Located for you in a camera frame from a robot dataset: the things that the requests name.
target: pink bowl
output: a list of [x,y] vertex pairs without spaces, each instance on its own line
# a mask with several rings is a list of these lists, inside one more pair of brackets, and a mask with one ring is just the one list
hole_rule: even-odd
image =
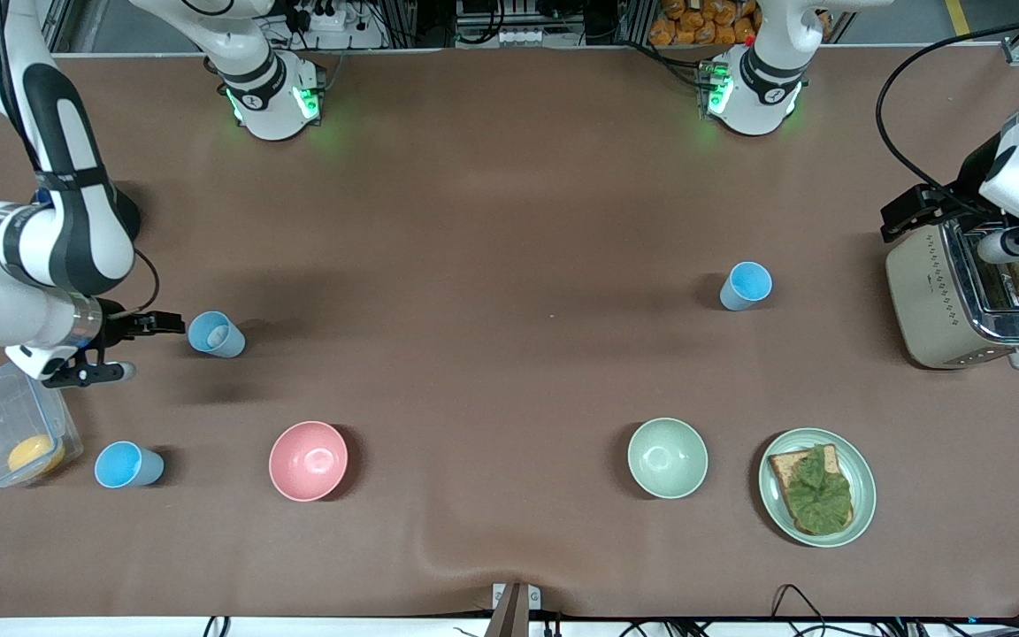
[[296,502],[328,495],[348,468],[348,448],[332,425],[298,423],[278,436],[270,450],[270,480]]

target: floor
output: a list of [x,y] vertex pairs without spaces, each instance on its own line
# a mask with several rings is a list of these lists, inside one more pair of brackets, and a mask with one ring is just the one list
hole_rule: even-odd
[[[928,44],[1019,20],[1019,0],[895,0],[855,16],[842,44]],[[180,53],[197,49],[128,0],[91,0],[70,40],[74,52]]]
[[[0,620],[0,637],[92,637],[106,634],[109,637],[138,637],[153,634],[155,637],[187,637],[199,634],[207,625],[202,617],[110,617],[110,618],[11,618]],[[218,618],[210,634],[218,633],[223,626]],[[478,637],[486,632],[485,620],[383,620],[383,618],[231,618],[231,637],[389,637],[404,634],[407,637],[460,637],[469,634]],[[558,628],[566,637],[674,637],[661,622],[646,622],[639,632],[623,621],[566,621]],[[829,622],[834,630],[846,630],[860,637],[872,637],[882,632],[880,625],[856,622]],[[790,637],[797,630],[804,630],[808,637],[817,637],[816,624],[782,624],[782,622],[718,621],[707,625],[707,637]],[[986,637],[1008,632],[1007,628],[983,624],[959,624],[957,628],[925,624],[923,630],[929,637]],[[530,622],[529,637],[542,637],[546,625]]]

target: plastic container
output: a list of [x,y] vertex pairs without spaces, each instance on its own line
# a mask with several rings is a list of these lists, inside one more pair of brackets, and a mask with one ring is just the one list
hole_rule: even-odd
[[13,363],[1,366],[0,487],[29,483],[81,453],[81,436],[61,392]]

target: toaster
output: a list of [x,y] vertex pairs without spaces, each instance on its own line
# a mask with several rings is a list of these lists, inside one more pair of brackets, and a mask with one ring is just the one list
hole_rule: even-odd
[[911,232],[887,257],[887,279],[907,351],[919,366],[960,370],[1008,358],[1019,370],[1019,296],[1008,266],[977,257],[1003,226],[957,221]]

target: light green bowl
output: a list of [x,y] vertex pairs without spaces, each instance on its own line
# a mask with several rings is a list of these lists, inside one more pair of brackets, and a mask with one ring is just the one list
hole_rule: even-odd
[[655,497],[687,497],[707,477],[707,443],[683,420],[654,419],[627,443],[627,468]]
[[[773,468],[768,464],[768,457],[777,453],[800,452],[816,444],[835,444],[836,456],[841,461],[841,472],[852,483],[852,509],[854,516],[852,524],[844,531],[832,535],[810,535],[796,527],[793,516],[790,515],[785,499],[781,496],[781,483],[777,483]],[[761,468],[757,474],[757,486],[761,489],[761,502],[765,505],[768,516],[773,518],[776,526],[788,533],[794,540],[803,541],[809,546],[835,548],[844,546],[860,537],[870,526],[870,520],[875,516],[875,479],[870,475],[870,466],[861,453],[848,440],[834,432],[804,427],[800,430],[783,432],[773,439],[772,444],[765,448],[761,456]]]

